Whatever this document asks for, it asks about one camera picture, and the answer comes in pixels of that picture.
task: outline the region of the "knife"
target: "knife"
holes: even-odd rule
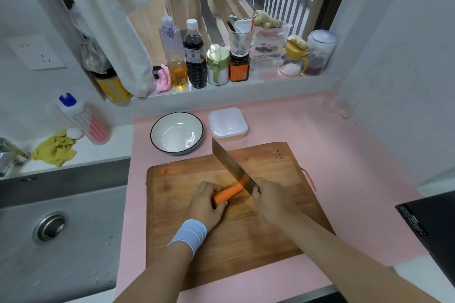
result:
[[[212,138],[212,152],[215,157],[224,165],[232,176],[240,183],[245,190],[253,195],[254,187],[261,192],[256,181],[247,174],[247,172],[236,162],[234,158],[214,139]]]

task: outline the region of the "yellow lid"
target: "yellow lid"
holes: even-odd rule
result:
[[[299,60],[308,55],[307,50],[300,49],[291,42],[286,44],[286,56],[291,60]]]

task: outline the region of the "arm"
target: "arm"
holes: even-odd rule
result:
[[[194,191],[186,219],[200,221],[210,232],[220,221],[227,202],[213,209],[213,192],[221,187],[202,182]],[[188,265],[193,258],[191,247],[182,241],[168,245],[163,255],[136,278],[115,303],[173,303],[177,301]]]
[[[253,199],[262,217],[307,254],[348,302],[438,302],[301,213],[281,184],[257,182],[261,193],[255,188]]]

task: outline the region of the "light blue wrist band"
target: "light blue wrist band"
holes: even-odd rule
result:
[[[194,256],[206,236],[207,228],[205,225],[196,219],[189,219],[182,224],[169,244],[175,241],[183,241],[191,247]]]

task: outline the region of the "drain strainer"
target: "drain strainer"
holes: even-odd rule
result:
[[[33,231],[36,241],[48,242],[56,238],[65,227],[66,217],[63,212],[53,212],[43,217]]]

